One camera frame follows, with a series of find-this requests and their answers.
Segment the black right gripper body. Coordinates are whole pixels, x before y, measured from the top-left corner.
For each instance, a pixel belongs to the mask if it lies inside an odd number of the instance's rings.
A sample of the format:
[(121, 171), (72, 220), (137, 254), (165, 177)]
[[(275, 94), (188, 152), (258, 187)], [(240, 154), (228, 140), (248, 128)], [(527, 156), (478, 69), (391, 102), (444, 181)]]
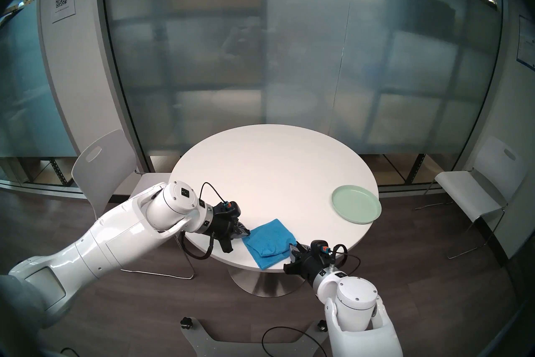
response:
[(331, 254), (324, 252), (309, 251), (302, 254), (302, 263), (299, 267), (290, 267), (284, 264), (284, 273), (287, 275), (298, 275), (310, 286), (313, 286), (315, 278), (331, 264)]

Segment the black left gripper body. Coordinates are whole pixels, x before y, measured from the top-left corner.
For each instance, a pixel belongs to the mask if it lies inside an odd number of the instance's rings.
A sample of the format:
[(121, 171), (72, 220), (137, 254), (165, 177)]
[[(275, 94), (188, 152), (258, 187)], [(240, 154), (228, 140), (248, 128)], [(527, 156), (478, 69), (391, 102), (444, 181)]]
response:
[(214, 216), (208, 235), (219, 241), (223, 253), (228, 254), (233, 251), (232, 240), (241, 237), (241, 224), (237, 218)]

